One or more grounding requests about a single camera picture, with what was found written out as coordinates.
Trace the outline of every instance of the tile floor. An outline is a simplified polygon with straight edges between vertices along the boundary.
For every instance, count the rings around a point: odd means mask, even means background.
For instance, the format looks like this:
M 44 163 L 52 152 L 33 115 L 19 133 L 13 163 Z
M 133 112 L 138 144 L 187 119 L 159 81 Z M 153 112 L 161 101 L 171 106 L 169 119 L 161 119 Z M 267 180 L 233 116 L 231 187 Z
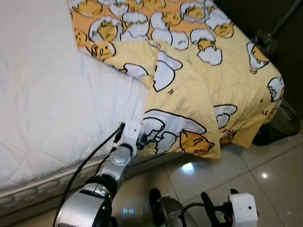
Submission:
M 244 150 L 229 145 L 222 149 L 220 161 L 184 156 L 129 178 L 113 203 L 119 226 L 153 226 L 148 196 L 155 187 L 183 205 L 201 201 L 202 191 L 217 204 L 235 188 L 254 195 L 258 227 L 302 227 L 303 130 L 264 147 Z M 190 213 L 198 226 L 210 227 L 203 208 L 192 208 Z M 53 216 L 51 210 L 14 227 L 51 226 Z

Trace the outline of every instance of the dark wall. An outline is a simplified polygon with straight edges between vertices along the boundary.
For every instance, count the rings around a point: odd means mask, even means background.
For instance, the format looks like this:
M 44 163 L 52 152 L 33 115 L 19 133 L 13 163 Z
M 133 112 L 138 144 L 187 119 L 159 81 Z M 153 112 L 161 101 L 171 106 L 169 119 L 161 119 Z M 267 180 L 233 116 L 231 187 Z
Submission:
M 221 8 L 243 31 L 271 32 L 294 0 L 224 0 Z M 274 65 L 280 70 L 286 86 L 285 100 L 303 111 L 303 4 L 291 15 L 279 32 Z

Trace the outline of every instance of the yellow blanket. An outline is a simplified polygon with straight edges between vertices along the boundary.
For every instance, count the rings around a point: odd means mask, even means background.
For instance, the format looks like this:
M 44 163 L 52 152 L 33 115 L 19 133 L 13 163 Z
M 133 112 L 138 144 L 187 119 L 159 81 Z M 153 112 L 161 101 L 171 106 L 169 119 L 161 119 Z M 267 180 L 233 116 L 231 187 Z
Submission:
M 279 107 L 273 64 L 210 0 L 69 0 L 78 48 L 150 88 L 139 155 L 219 158 Z

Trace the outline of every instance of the bed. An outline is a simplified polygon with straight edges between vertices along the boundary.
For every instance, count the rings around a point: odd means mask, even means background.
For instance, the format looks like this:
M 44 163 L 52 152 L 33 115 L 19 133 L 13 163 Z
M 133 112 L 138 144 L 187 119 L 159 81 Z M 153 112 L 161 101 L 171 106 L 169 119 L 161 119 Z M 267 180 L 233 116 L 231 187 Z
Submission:
M 176 151 L 219 158 L 220 143 L 248 147 L 281 103 L 279 72 L 210 1 L 4 4 L 3 225 L 12 212 L 60 195 L 80 161 L 120 122 L 142 122 L 142 159 L 133 166 Z M 110 148 L 85 166 L 74 188 Z

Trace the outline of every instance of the white mattress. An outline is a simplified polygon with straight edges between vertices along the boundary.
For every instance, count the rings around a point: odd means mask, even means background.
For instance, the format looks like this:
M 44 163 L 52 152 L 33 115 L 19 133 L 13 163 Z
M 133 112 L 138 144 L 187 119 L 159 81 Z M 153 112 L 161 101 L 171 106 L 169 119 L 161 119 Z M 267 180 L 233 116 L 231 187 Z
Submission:
M 119 121 L 141 120 L 148 90 L 78 52 L 70 17 L 62 0 L 1 1 L 0 192 L 74 165 Z

